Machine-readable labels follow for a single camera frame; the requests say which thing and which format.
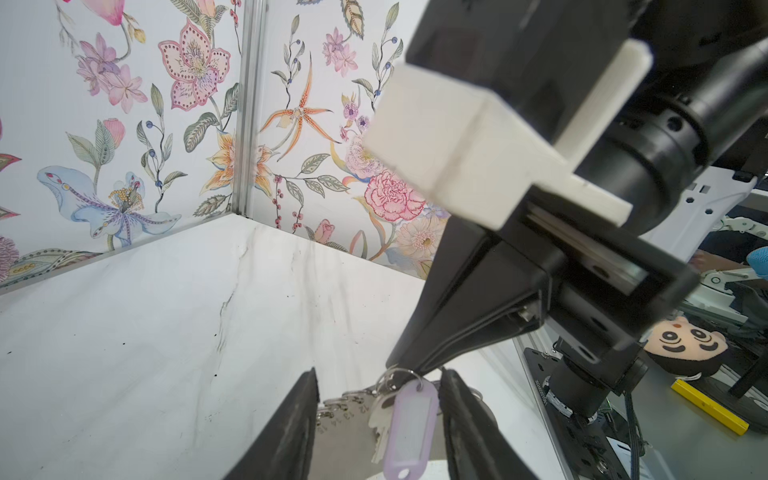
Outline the silver key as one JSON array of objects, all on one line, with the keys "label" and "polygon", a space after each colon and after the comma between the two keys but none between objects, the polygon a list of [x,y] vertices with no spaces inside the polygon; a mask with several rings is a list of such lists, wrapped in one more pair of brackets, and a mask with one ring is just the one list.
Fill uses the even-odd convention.
[{"label": "silver key", "polygon": [[376,398],[371,407],[368,426],[374,430],[375,434],[375,449],[371,458],[374,464],[379,464],[385,455],[396,396],[396,392],[381,395]]}]

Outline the metal key organizer plate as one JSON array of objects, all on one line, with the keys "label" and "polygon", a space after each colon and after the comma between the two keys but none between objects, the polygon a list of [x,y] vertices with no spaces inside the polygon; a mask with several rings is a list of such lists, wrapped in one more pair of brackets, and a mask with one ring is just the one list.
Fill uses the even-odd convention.
[{"label": "metal key organizer plate", "polygon": [[[376,398],[391,392],[399,393],[385,392],[383,387],[374,393],[368,388],[323,402],[318,409],[307,479],[385,479],[383,460],[379,464],[371,462],[375,434],[368,420]],[[449,479],[442,417],[439,406],[429,462],[420,479]]]}]

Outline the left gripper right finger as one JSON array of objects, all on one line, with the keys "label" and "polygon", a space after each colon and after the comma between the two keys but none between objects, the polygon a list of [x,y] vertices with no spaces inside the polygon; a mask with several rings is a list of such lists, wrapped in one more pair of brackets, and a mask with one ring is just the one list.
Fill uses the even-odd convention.
[{"label": "left gripper right finger", "polygon": [[534,479],[458,372],[442,371],[439,402],[448,472],[458,479]]}]

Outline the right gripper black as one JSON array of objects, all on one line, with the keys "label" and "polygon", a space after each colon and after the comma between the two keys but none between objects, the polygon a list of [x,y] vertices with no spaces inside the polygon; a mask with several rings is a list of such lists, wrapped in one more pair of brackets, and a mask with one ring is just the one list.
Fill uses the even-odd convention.
[{"label": "right gripper black", "polygon": [[767,110],[763,1],[432,1],[404,65],[497,94],[555,143],[623,43],[653,63],[575,173],[629,202],[616,226],[531,187],[504,225],[449,219],[386,365],[429,373],[552,321],[596,364],[677,308],[696,277],[645,239]]}]

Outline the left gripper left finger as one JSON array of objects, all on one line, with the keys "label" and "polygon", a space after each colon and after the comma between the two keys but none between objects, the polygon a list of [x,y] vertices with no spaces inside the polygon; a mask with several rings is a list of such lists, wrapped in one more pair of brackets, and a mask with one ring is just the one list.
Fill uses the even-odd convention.
[{"label": "left gripper left finger", "polygon": [[303,372],[225,479],[306,480],[311,469],[319,388],[314,368]]}]

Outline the purple key tag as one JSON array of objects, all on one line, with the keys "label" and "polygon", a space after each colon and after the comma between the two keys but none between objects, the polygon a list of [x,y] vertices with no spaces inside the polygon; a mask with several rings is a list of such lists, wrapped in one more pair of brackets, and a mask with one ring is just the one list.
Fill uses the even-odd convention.
[{"label": "purple key tag", "polygon": [[395,396],[382,473],[387,480],[422,477],[429,462],[439,407],[428,380],[412,380]]}]

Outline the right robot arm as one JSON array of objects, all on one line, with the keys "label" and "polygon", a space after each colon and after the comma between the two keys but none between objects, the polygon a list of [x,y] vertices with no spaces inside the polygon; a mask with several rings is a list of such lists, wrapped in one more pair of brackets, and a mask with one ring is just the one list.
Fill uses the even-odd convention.
[{"label": "right robot arm", "polygon": [[620,390],[767,167],[763,1],[432,1],[366,146],[450,220],[389,367],[558,329]]}]

